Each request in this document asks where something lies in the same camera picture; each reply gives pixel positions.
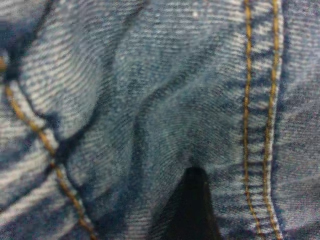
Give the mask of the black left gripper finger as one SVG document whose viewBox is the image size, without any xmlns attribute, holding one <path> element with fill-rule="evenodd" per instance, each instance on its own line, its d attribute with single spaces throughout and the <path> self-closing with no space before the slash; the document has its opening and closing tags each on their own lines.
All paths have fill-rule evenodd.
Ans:
<svg viewBox="0 0 320 240">
<path fill-rule="evenodd" d="M 200 167 L 187 168 L 149 231 L 151 240 L 220 240 L 208 176 Z"/>
</svg>

